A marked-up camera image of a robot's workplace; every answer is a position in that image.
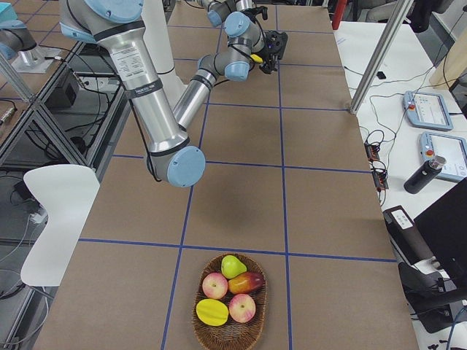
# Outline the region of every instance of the starfruit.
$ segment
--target starfruit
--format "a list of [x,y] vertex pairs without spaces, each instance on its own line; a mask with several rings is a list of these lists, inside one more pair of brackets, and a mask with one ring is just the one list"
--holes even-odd
[[215,299],[203,299],[196,304],[196,315],[209,326],[221,326],[227,322],[227,306]]

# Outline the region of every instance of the black water bottle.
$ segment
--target black water bottle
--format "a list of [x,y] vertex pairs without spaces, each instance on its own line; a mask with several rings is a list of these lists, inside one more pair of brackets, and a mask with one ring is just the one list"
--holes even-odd
[[436,175],[441,173],[443,166],[446,164],[446,159],[439,155],[435,155],[430,160],[427,160],[420,166],[417,171],[404,183],[404,188],[408,193],[418,193],[426,186]]

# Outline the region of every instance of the wicker basket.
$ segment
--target wicker basket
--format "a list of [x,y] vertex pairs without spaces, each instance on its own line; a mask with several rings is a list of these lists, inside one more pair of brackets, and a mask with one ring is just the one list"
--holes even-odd
[[[256,313],[250,321],[238,323],[229,316],[225,324],[213,327],[204,324],[196,316],[196,304],[200,300],[207,298],[202,289],[204,277],[211,272],[220,272],[220,264],[226,255],[229,254],[220,255],[211,260],[201,274],[195,305],[193,307],[193,326],[195,334],[200,344],[207,350],[250,350],[261,336],[266,312],[266,277],[261,267],[254,260],[242,254],[230,254],[242,261],[242,263],[247,266],[248,271],[259,272],[264,277],[265,284],[260,289],[249,293],[256,304]],[[227,295],[220,299],[220,301],[228,306],[233,297],[233,294],[227,292]]]

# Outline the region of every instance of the computer screen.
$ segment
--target computer screen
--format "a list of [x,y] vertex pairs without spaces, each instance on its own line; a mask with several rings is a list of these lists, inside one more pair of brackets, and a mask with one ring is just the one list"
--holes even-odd
[[467,287],[467,179],[457,183],[414,222],[456,287]]

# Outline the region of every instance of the robot label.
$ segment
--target robot label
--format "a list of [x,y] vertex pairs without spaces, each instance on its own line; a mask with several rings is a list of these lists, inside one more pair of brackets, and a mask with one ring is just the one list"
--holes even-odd
[[141,54],[136,47],[128,47],[111,54],[112,60],[118,70],[118,74],[123,81],[140,77],[146,74],[146,68],[141,58]]

